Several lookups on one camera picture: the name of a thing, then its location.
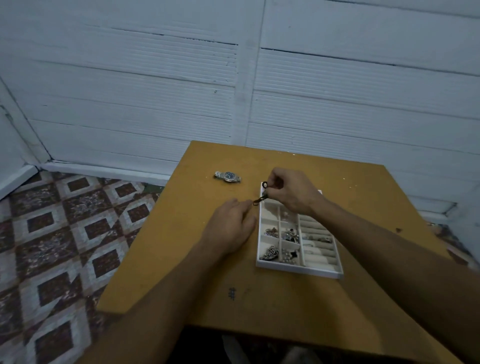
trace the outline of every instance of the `patterned floor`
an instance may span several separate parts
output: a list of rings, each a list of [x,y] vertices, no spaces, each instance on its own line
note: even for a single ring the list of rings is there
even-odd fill
[[[0,201],[0,362],[73,363],[108,321],[106,284],[159,194],[40,172]]]

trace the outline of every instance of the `watch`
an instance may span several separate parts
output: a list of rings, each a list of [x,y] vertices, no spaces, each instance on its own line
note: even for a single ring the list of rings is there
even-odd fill
[[[237,176],[233,172],[225,172],[225,173],[215,172],[214,177],[219,178],[219,179],[224,180],[225,182],[229,182],[229,183],[238,183],[238,182],[241,181],[241,177]]]

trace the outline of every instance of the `jewelry tray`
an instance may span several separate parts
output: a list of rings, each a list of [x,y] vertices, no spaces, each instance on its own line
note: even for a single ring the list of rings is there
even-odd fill
[[[335,279],[343,277],[335,237],[322,224],[309,216],[295,214],[269,198],[263,200],[259,208],[257,267]],[[267,229],[272,233],[273,228],[277,230],[277,237],[265,234]],[[260,259],[271,246],[278,249],[278,257]]]

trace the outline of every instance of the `person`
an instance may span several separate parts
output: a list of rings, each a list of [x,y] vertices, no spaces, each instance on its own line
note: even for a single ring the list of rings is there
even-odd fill
[[[355,216],[301,171],[274,168],[269,198],[323,224],[411,317],[465,362],[480,362],[480,278],[471,270]],[[252,201],[216,209],[187,256],[86,350],[79,363],[164,363],[189,311],[226,255],[256,227]]]

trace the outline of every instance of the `person's left hand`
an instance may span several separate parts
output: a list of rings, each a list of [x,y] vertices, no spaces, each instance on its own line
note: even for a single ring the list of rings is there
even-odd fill
[[[255,229],[256,217],[246,217],[251,206],[251,200],[239,202],[234,198],[218,207],[202,233],[200,244],[219,257],[236,251]]]

